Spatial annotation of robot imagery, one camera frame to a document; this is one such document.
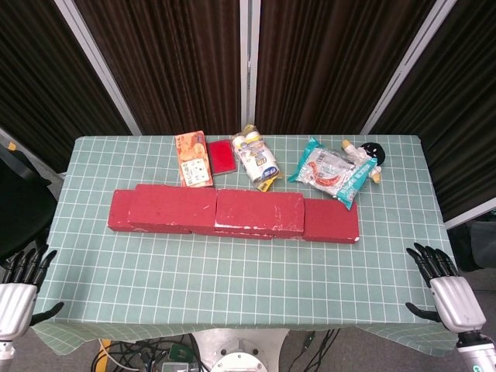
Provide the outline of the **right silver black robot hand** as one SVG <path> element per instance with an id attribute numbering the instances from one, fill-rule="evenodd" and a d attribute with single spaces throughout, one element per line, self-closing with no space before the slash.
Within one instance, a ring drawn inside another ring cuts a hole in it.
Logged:
<path id="1" fill-rule="evenodd" d="M 418 270 L 435 302 L 434 311 L 421 310 L 411 302 L 405 306 L 415 316 L 443 324 L 458 335 L 457 346 L 489 343 L 481 333 L 486 318 L 468 281 L 460 276 L 451 258 L 440 249 L 415 243 L 406 252 Z"/>

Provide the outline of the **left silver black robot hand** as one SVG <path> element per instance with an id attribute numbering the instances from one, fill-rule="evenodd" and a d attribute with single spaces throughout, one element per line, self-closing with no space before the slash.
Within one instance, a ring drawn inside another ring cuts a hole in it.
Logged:
<path id="1" fill-rule="evenodd" d="M 11 342 L 26 330 L 57 315 L 64 306 L 56 303 L 45 312 L 35 314 L 36 300 L 56 250 L 43 244 L 27 253 L 19 252 L 5 262 L 1 279 L 1 341 Z"/>

